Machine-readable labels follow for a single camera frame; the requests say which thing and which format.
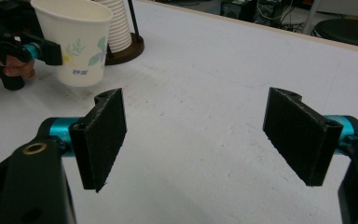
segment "white table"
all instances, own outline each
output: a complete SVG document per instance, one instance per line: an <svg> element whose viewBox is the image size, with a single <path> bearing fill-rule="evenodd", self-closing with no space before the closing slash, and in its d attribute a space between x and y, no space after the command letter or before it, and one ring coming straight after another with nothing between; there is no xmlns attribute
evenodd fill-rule
<svg viewBox="0 0 358 224"><path fill-rule="evenodd" d="M269 87L303 95L321 114L358 118L358 48L134 2L144 53L106 67L99 85L70 88L38 63L20 91L0 83L0 161L50 117L82 117L93 97L123 88L128 133L107 185L82 189L63 159L78 223L340 223L335 156L308 188L262 131Z"/></svg>

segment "human hand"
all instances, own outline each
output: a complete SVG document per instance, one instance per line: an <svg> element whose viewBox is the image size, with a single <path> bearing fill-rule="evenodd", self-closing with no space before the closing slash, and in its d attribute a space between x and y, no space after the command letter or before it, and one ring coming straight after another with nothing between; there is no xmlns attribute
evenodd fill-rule
<svg viewBox="0 0 358 224"><path fill-rule="evenodd" d="M0 61L0 65L4 66L4 73L8 77L24 77L29 78L34 76L34 61L23 63L17 58L7 56L7 63L3 65Z"/></svg>

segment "floor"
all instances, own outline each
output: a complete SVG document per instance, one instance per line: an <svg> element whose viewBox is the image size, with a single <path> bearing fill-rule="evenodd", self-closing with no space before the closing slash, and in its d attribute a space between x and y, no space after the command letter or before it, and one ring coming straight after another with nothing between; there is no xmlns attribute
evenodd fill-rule
<svg viewBox="0 0 358 224"><path fill-rule="evenodd" d="M223 0L156 0L165 4L186 7L189 9L207 12L215 15L220 15L220 6ZM307 20L310 13L309 10L301 7L294 7L290 11L291 7L288 7L282 14L282 29L289 30L292 32L302 33L302 28ZM326 14L317 12L314 19L312 20L310 29L313 29L316 23L319 21L340 18L340 15Z"/></svg>

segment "stack of paper cups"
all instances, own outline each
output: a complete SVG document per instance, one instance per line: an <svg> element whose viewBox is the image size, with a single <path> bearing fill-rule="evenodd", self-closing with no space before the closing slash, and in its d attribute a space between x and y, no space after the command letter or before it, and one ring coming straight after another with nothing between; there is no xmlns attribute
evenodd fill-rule
<svg viewBox="0 0 358 224"><path fill-rule="evenodd" d="M108 7L113 13L109 27L108 44L112 52L119 52L131 44L130 27L122 0L95 0Z"/></svg>

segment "paper cup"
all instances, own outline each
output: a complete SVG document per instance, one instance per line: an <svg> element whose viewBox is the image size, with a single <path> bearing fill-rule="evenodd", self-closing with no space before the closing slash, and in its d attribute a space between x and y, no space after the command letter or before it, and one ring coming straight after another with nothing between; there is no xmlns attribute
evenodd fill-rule
<svg viewBox="0 0 358 224"><path fill-rule="evenodd" d="M103 79L112 11L90 0L31 0L46 40L61 45L57 78L86 87Z"/></svg>

